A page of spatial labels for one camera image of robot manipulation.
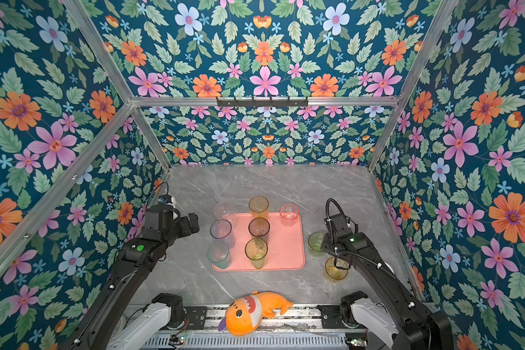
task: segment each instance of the floral wallpaper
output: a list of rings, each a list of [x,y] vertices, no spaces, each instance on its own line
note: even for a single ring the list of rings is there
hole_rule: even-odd
[[[0,243],[120,105],[60,3],[0,2]]]
[[[525,0],[458,7],[375,174],[459,350],[525,349]]]
[[[0,348],[56,350],[139,233],[163,174],[136,128],[129,118],[0,281]]]

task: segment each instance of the aluminum frame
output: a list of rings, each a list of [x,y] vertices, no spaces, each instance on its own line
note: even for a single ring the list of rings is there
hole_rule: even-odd
[[[440,40],[443,29],[445,28],[447,22],[451,18],[453,10],[455,9],[455,6],[458,2],[459,0],[441,1],[440,6],[438,7],[438,11],[435,13],[432,23],[430,24],[426,36],[424,37],[422,47],[420,48],[418,55],[416,55],[416,60],[414,60],[414,64],[412,65],[410,72],[408,73],[404,83],[402,84],[403,87],[401,88],[400,92],[399,105],[389,116],[389,119],[385,123],[383,131],[381,132],[381,136],[379,136],[379,140],[377,140],[377,143],[375,145],[375,151],[373,152],[373,158],[368,164],[368,169],[370,170],[370,172],[373,172],[375,164],[377,164],[381,153],[383,153],[383,151],[385,150],[385,147],[387,146],[387,143],[389,141],[389,137],[391,137],[391,134],[393,133],[397,125],[397,120],[403,114],[404,109],[406,108],[406,105],[408,104],[408,101],[410,99],[410,95],[416,87],[418,79],[422,75],[422,72],[424,71],[424,68],[428,63],[428,60],[432,55],[434,47]]]

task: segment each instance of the marble surface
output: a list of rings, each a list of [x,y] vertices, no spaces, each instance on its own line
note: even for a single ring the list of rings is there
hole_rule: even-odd
[[[391,231],[372,186],[364,167],[176,166],[171,170],[169,191],[182,214],[195,212],[199,216],[200,232],[178,239],[168,248],[166,260],[156,265],[131,303],[146,304],[166,292],[182,296],[185,304],[228,304],[254,290],[278,292],[298,303],[329,304],[362,290],[379,301],[364,277],[354,269],[342,281],[327,279],[324,265],[328,256],[310,256],[307,246],[312,232],[326,232],[325,202],[334,198],[403,281],[405,275],[395,254]],[[212,268],[206,253],[213,242],[209,228],[216,219],[214,206],[231,201],[237,212],[249,212],[248,201],[256,195],[269,200],[270,211],[279,211],[282,204],[290,202],[300,208],[306,252],[302,269],[217,272]]]

